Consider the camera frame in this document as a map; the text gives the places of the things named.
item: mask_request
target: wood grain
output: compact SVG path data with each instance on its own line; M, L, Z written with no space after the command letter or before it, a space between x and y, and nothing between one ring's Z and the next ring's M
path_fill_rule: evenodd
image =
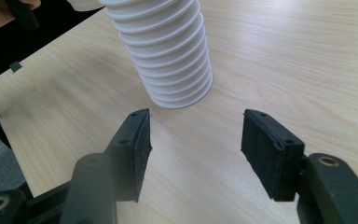
M152 103L103 11L0 76L0 120L35 196L145 107L154 149L119 223L298 223L240 153L246 108L358 174L358 1L200 2L213 86L195 105Z

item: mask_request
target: black handle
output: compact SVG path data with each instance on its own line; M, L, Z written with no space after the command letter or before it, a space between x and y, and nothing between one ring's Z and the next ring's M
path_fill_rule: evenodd
M30 5L19 0L7 0L7 5L23 31L31 31L39 27L39 22L34 16Z

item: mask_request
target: light wood tabletop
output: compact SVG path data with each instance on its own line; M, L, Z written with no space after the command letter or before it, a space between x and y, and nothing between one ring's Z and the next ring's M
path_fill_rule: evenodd
M270 200L240 152L246 108L358 174L358 1L200 3L213 86L192 106L153 104L104 10L0 76L0 121L34 196L142 108L153 151L119 223L298 223L296 202Z

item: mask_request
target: finger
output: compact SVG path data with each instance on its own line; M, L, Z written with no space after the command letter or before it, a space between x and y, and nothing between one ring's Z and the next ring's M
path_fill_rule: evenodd
M35 9L37 7L40 7L40 0L20 0L22 3L29 4L31 6L31 9Z

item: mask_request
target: white plastic container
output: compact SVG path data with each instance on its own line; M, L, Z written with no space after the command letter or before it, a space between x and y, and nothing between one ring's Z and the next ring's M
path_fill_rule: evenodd
M99 0L150 98L157 105L195 104L213 75L198 0Z

